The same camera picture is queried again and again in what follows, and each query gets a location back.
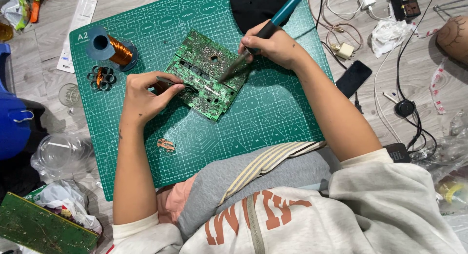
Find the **black round device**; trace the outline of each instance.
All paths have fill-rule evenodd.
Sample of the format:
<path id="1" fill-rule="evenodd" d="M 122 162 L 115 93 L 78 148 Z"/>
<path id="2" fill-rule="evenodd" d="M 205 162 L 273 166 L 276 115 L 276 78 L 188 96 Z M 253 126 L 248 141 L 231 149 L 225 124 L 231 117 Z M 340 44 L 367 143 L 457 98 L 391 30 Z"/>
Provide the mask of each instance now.
<path id="1" fill-rule="evenodd" d="M 410 100 L 404 99 L 395 105 L 395 112 L 399 116 L 406 118 L 413 114 L 416 104 Z"/>

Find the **black smartphone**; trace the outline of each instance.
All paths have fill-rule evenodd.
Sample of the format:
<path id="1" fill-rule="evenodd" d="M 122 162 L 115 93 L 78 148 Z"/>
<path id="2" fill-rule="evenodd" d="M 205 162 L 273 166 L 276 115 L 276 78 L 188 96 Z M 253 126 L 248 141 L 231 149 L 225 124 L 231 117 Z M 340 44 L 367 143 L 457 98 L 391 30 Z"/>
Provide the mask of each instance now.
<path id="1" fill-rule="evenodd" d="M 372 74 L 372 69 L 356 60 L 336 82 L 336 87 L 350 98 Z"/>

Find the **green cutting mat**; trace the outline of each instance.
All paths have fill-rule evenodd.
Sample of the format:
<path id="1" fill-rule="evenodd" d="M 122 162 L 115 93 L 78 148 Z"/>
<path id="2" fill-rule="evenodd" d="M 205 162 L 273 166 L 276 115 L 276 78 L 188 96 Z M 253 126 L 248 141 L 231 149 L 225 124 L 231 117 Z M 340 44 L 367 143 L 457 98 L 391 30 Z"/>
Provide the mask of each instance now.
<path id="1" fill-rule="evenodd" d="M 87 57 L 86 31 L 94 25 L 108 34 L 131 41 L 140 54 L 137 65 L 116 72 L 109 91 L 91 89 L 86 75 L 94 65 L 108 61 Z M 117 160 L 118 124 L 126 75 L 165 70 L 193 28 L 231 52 L 237 52 L 243 36 L 232 17 L 229 0 L 160 0 L 84 26 L 70 33 L 73 65 L 93 141 L 97 165 L 107 200 L 112 200 Z M 284 30 L 313 56 L 333 80 L 307 1 L 297 6 Z M 205 165 L 261 147 L 323 140 L 304 91 L 293 73 L 267 59 L 254 70 L 227 113 L 214 123 L 175 98 L 145 128 L 145 145 L 155 186 L 190 178 Z M 175 152 L 158 147 L 164 138 Z"/>

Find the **blue spool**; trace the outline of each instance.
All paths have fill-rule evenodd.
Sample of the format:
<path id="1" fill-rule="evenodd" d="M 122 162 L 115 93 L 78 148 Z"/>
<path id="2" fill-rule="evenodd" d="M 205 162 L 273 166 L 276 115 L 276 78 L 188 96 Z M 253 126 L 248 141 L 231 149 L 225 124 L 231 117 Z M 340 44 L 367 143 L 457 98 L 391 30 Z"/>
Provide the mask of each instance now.
<path id="1" fill-rule="evenodd" d="M 88 30 L 89 43 L 86 46 L 86 54 L 94 60 L 107 60 L 115 54 L 114 47 L 110 44 L 106 30 L 102 26 L 95 26 Z M 125 72 L 131 70 L 138 61 L 137 48 L 128 41 L 121 42 L 130 52 L 132 52 L 132 60 L 127 65 L 119 65 L 114 62 L 110 64 L 117 70 Z"/>

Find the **gray floor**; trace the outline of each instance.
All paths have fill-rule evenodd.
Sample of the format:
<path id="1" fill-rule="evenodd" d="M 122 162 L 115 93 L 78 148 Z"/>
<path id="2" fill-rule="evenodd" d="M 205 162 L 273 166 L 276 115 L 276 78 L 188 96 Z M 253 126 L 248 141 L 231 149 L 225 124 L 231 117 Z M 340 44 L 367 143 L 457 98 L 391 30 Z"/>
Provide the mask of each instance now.
<path id="1" fill-rule="evenodd" d="M 73 16 L 74 8 L 78 0 L 49 0 L 40 10 L 39 23 L 29 24 L 22 32 L 17 32 L 15 37 L 9 41 L 12 48 L 12 63 L 15 78 L 15 92 L 18 97 L 34 100 L 47 107 L 47 113 L 43 116 L 43 124 L 51 133 L 79 132 L 89 136 L 88 127 L 84 118 L 74 118 L 67 114 L 67 109 L 57 99 L 58 90 L 65 83 L 76 83 L 74 74 L 56 70 L 56 65 L 61 53 L 62 43 L 66 37 L 67 29 Z M 93 21 L 97 21 L 114 14 L 130 10 L 132 8 L 157 1 L 157 0 L 98 0 Z M 312 4 L 318 5 L 320 0 L 313 0 Z M 357 0 L 332 0 L 331 6 L 337 12 L 351 12 L 356 10 Z M 426 8 L 429 0 L 418 0 L 422 9 Z M 434 0 L 432 6 L 442 4 L 451 0 Z M 374 13 L 379 17 L 388 15 L 387 2 L 377 0 Z M 333 23 L 342 22 L 342 19 L 325 9 L 327 19 Z M 455 16 L 458 14 L 468 15 L 468 8 L 451 11 Z M 447 20 L 432 9 L 429 9 L 420 31 L 427 31 L 441 25 Z M 366 45 L 358 52 L 354 59 L 359 59 L 368 65 L 374 74 L 379 68 L 384 57 L 376 59 L 367 45 L 370 41 L 371 31 L 377 24 L 367 12 L 359 12 L 348 21 L 354 24 L 363 34 Z M 326 30 L 319 27 L 319 34 L 325 40 Z M 338 35 L 341 42 L 352 43 L 351 39 Z M 327 53 L 331 71 L 335 79 L 339 78 L 343 69 Z M 423 127 L 435 137 L 441 137 L 447 133 L 448 122 L 459 110 L 468 107 L 466 92 L 468 90 L 468 68 L 450 61 L 446 64 L 449 76 L 443 78 L 441 100 L 447 110 L 445 115 L 437 115 L 432 103 L 429 91 L 430 77 L 442 60 L 443 53 L 435 45 L 435 36 L 425 39 L 413 38 L 408 45 L 405 54 L 401 58 L 401 85 L 405 95 L 416 102 L 421 114 Z M 382 71 L 379 73 L 377 82 L 378 97 L 385 114 L 394 125 L 395 130 L 407 143 L 412 138 L 415 129 L 413 126 L 397 118 L 393 112 L 394 104 L 384 98 L 381 93 L 391 95 L 396 93 L 397 52 L 389 57 Z M 373 94 L 374 76 L 368 79 L 359 89 L 359 100 L 362 105 L 364 116 L 376 131 L 382 144 L 395 142 L 395 137 L 388 131 L 379 118 L 374 102 Z M 89 196 L 89 212 L 96 215 L 104 227 L 104 237 L 101 239 L 98 253 L 105 253 L 111 245 L 112 238 L 112 202 L 104 199 L 102 189 L 96 186 L 95 180 L 99 177 L 97 169 L 91 173 L 75 174 L 80 187 Z"/>

